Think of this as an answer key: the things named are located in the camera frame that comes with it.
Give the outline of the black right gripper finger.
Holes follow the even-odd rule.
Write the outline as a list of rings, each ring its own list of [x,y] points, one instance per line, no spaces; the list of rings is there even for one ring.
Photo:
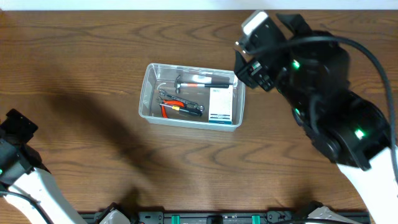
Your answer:
[[[313,33],[300,14],[276,14],[276,16],[293,35],[310,35]]]
[[[251,76],[252,62],[247,62],[242,54],[235,50],[234,74],[248,87],[257,87],[257,82]]]

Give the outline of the white blue tool box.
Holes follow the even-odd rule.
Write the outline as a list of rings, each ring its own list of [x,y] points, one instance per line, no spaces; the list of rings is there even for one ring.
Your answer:
[[[232,124],[233,87],[210,88],[208,120],[210,123]]]

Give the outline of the yellow black screwdriver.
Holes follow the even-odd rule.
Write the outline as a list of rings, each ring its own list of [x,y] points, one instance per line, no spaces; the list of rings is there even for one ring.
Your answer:
[[[179,113],[183,113],[183,114],[187,114],[190,116],[198,116],[200,117],[202,115],[200,110],[197,110],[195,108],[184,108],[184,107],[179,107],[177,105],[168,105],[168,104],[164,104],[164,103],[160,103],[160,106],[164,106],[167,108],[171,108],[175,111],[178,111]]]

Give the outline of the small hammer black handle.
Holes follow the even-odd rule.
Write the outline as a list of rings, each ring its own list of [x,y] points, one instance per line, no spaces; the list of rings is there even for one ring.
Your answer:
[[[182,76],[179,75],[174,82],[176,93],[180,93],[181,87],[194,87],[194,88],[229,88],[229,83],[184,83]]]

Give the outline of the clear plastic container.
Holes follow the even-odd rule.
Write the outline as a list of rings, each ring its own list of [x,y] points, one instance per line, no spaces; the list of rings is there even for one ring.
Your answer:
[[[218,124],[209,122],[210,88],[181,87],[180,93],[176,93],[174,82],[179,75],[182,76],[184,83],[229,83],[233,87],[233,123]],[[159,90],[164,90],[171,95],[203,105],[205,110],[198,117],[166,108],[168,118],[163,118],[156,98],[159,96],[165,100],[172,99],[160,95]],[[238,80],[232,71],[151,63],[147,66],[142,83],[139,115],[154,124],[233,132],[243,122],[244,104],[244,84]]]

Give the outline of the red handled pliers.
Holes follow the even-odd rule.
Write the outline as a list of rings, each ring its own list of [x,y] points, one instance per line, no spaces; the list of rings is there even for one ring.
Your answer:
[[[156,100],[161,108],[163,118],[168,118],[166,108],[170,108],[175,111],[179,111],[181,108],[186,108],[186,104],[178,100],[165,100],[159,96]]]

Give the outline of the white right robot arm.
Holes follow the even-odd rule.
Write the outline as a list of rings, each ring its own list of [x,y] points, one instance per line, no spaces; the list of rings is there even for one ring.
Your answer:
[[[388,77],[363,45],[313,30],[299,14],[279,14],[286,38],[258,10],[243,23],[235,75],[248,87],[277,90],[297,124],[355,187],[376,223],[397,222],[396,113]],[[389,114],[349,88],[349,45],[374,65],[386,92]]]

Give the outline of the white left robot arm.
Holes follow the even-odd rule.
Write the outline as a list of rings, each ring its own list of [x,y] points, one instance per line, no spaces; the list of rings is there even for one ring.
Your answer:
[[[85,223],[28,142],[38,126],[11,109],[1,123],[1,197],[31,223]]]

